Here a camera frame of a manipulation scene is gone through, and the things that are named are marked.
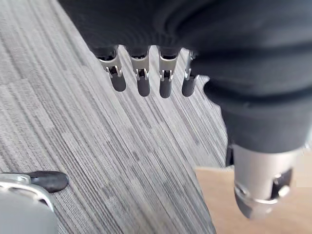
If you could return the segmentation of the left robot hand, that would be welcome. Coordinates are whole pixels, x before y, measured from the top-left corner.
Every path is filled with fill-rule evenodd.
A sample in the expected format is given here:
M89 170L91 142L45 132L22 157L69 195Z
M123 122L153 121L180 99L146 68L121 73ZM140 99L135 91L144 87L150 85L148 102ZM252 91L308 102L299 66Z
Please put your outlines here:
M61 7L122 92L124 46L137 90L150 92L149 49L158 48L159 93L168 98L181 49L182 94L207 76L221 109L226 165L245 217L261 218L290 189L294 161L312 130L312 3L309 0L62 0Z

